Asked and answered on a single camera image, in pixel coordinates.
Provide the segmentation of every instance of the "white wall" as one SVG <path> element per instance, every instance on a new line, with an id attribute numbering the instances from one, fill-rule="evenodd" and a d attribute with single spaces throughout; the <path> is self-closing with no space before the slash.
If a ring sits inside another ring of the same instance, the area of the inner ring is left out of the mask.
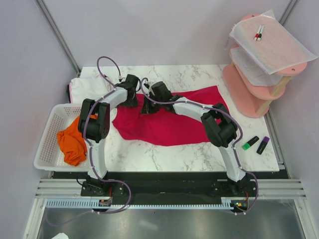
<path id="1" fill-rule="evenodd" d="M 301 0 L 285 28 L 319 56 L 318 0 Z M 319 59 L 310 62 L 271 104 L 286 166 L 300 178 L 319 228 Z"/>
<path id="2" fill-rule="evenodd" d="M 227 64 L 234 23 L 289 0 L 44 0 L 75 60 L 101 55 L 120 65 Z"/>
<path id="3" fill-rule="evenodd" d="M 35 152 L 75 73 L 34 1 L 2 1 L 0 22 L 0 237 L 17 239 L 44 175 Z"/>

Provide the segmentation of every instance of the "plastic basket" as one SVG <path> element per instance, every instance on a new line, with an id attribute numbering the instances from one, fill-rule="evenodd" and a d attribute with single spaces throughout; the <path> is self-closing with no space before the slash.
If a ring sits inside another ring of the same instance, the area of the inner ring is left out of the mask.
<path id="1" fill-rule="evenodd" d="M 81 104 L 63 104 L 55 106 L 46 123 L 39 148 L 34 159 L 38 169 L 60 172 L 87 172 L 88 160 L 78 166 L 64 162 L 64 154 L 57 143 L 56 134 L 66 129 L 81 113 Z"/>

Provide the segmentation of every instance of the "robotic arm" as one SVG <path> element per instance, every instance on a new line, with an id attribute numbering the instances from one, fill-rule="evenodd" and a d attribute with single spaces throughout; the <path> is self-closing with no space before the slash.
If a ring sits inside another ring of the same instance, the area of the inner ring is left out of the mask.
<path id="1" fill-rule="evenodd" d="M 136 87 L 140 80 L 133 75 L 127 75 L 126 80 L 116 84 L 115 91 L 105 97 L 96 105 L 92 114 L 97 114 L 97 118 L 90 118 L 87 126 L 86 137 L 92 144 L 92 160 L 98 175 L 103 178 L 107 173 L 104 157 L 105 138 L 110 129 L 110 111 L 120 106 L 134 107 L 137 106 Z M 203 123 L 204 129 L 209 141 L 218 147 L 226 165 L 227 177 L 235 183 L 240 182 L 246 175 L 236 161 L 234 151 L 231 147 L 237 137 L 236 125 L 222 113 L 214 110 L 207 110 L 204 107 L 216 108 L 228 113 L 223 104 L 215 106 L 204 105 L 197 102 L 196 105 L 187 104 L 192 102 L 185 97 L 175 95 L 167 89 L 163 82 L 157 82 L 153 85 L 146 85 L 149 89 L 149 96 L 159 102 L 171 102 L 169 105 L 154 104 L 145 98 L 142 113 L 156 113 L 160 107 L 166 111 L 177 115 L 191 117 L 194 120 Z M 83 135 L 85 120 L 88 113 L 95 103 L 94 100 L 85 99 L 82 104 L 78 129 Z M 92 168 L 89 169 L 88 175 L 97 178 Z"/>

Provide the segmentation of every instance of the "black marker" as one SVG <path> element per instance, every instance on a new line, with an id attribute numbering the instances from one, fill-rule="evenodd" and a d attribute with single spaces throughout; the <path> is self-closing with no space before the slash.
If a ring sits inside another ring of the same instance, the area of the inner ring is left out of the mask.
<path id="1" fill-rule="evenodd" d="M 251 140 L 249 140 L 247 143 L 245 143 L 242 148 L 244 150 L 249 149 L 251 146 L 253 146 L 254 143 L 256 143 L 259 140 L 259 137 L 255 136 Z"/>
<path id="2" fill-rule="evenodd" d="M 260 145 L 259 145 L 259 148 L 257 149 L 257 153 L 258 154 L 262 154 L 264 149 L 266 148 L 266 145 L 269 141 L 269 138 L 267 136 L 264 137 L 263 141 L 261 141 Z"/>

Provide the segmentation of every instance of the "table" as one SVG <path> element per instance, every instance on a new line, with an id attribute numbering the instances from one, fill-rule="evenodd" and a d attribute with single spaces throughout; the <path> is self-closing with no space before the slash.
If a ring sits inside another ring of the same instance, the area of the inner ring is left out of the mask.
<path id="1" fill-rule="evenodd" d="M 222 78 L 225 65 L 180 65 L 180 66 L 123 66 L 122 75 L 128 73 L 148 77 L 150 81 L 163 81 L 172 92 L 191 91 L 217 85 L 221 96 L 228 105 L 230 114 L 243 128 L 242 146 L 254 136 L 269 137 L 264 118 L 252 119 L 236 109 Z M 118 78 L 115 67 L 101 67 L 113 82 Z M 98 75 L 96 67 L 83 67 L 81 77 Z M 111 112 L 114 119 L 116 110 Z M 269 142 L 262 155 L 256 150 L 259 142 L 247 151 L 238 147 L 242 165 L 250 171 L 279 171 L 272 144 Z M 185 172 L 185 171 L 226 171 L 219 149 L 211 143 L 199 143 L 164 147 L 140 140 L 124 140 L 111 124 L 105 145 L 105 160 L 109 171 L 126 172 Z"/>

